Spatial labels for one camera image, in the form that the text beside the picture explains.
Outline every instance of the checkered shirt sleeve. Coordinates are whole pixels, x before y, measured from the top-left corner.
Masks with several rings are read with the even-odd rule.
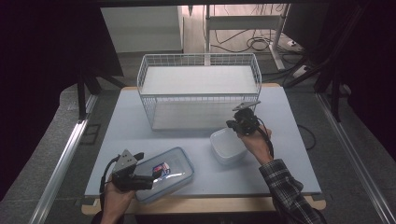
[[[264,164],[260,167],[260,172],[272,194],[276,210],[287,223],[322,223],[316,211],[301,194],[303,184],[291,176],[282,160]]]

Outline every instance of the sticker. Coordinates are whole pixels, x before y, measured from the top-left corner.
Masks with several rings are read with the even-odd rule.
[[[166,162],[163,162],[161,164],[158,164],[158,165],[154,166],[152,168],[152,173],[155,173],[155,172],[161,171],[161,170],[163,170],[163,173],[161,174],[160,178],[164,178],[167,175],[171,174],[171,169],[169,168],[169,165]]]

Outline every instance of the human hand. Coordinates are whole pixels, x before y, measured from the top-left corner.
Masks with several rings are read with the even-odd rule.
[[[270,129],[265,129],[262,125],[260,125],[260,128],[265,133],[268,133],[268,138],[271,139],[272,131]],[[270,154],[268,145],[265,143],[262,135],[258,131],[250,135],[242,135],[239,133],[238,137],[245,144],[247,150],[249,150],[256,157],[260,165],[264,165],[274,160]]]
[[[111,182],[105,188],[105,205],[101,224],[113,224],[122,217],[134,197],[134,190],[122,192]]]

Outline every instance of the wire basket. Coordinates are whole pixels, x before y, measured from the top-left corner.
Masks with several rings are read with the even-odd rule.
[[[254,54],[148,54],[137,88],[153,130],[217,129],[232,109],[258,100]]]

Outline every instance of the container lid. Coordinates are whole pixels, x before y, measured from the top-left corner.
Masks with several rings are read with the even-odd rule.
[[[163,195],[179,189],[192,180],[194,170],[185,151],[174,147],[147,161],[137,164],[137,175],[152,175],[163,170],[161,177],[154,180],[152,189],[138,190],[136,199],[139,202],[150,203]]]
[[[210,142],[214,151],[223,161],[232,160],[247,152],[244,143],[231,128],[221,129],[212,133]]]

